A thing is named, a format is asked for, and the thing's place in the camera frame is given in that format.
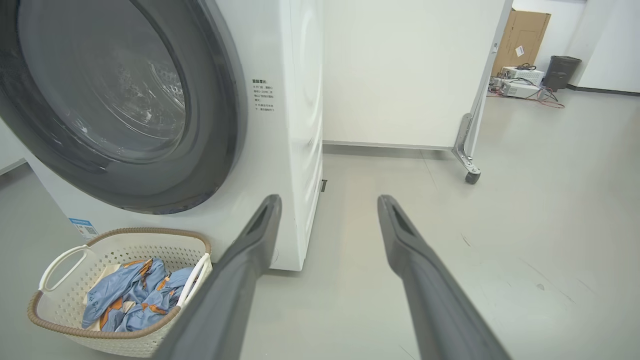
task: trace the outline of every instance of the black trash can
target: black trash can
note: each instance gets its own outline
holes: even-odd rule
[[[575,69],[582,60],[571,56],[551,56],[551,63],[547,70],[547,75],[542,81],[542,86],[553,91],[566,88],[569,80],[573,76]]]

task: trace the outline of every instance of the white wall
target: white wall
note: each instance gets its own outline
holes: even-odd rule
[[[552,55],[567,55],[586,0],[513,0],[513,8],[526,12],[551,14],[545,37],[533,65],[547,72]]]
[[[640,2],[618,0],[577,86],[640,92],[639,45]]]
[[[325,0],[326,142],[452,147],[505,0]]]
[[[618,0],[589,0],[587,2],[567,48],[567,55],[582,60],[569,84],[580,86],[582,75],[617,2]]]

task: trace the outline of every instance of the laundry basket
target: laundry basket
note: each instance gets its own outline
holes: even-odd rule
[[[82,258],[60,281],[47,283],[55,268],[69,256]],[[190,231],[155,228],[117,229],[99,235],[86,245],[58,256],[40,280],[40,288],[29,303],[29,319],[45,329],[60,332],[86,347],[111,354],[150,357],[180,315],[192,295],[211,273],[211,244]],[[160,258],[168,271],[188,266],[194,269],[177,305],[159,322],[140,331],[101,332],[81,327],[84,298],[108,265],[140,259]]]

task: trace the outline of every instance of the washing machine door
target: washing machine door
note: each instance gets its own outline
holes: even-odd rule
[[[216,11],[175,0],[3,1],[0,115],[101,201],[154,214],[197,206],[231,171],[246,113]]]

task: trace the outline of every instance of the washing machine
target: washing machine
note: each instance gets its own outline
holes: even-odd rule
[[[272,193],[301,270],[322,182],[319,0],[9,0],[0,116],[85,240],[198,231],[214,261]]]

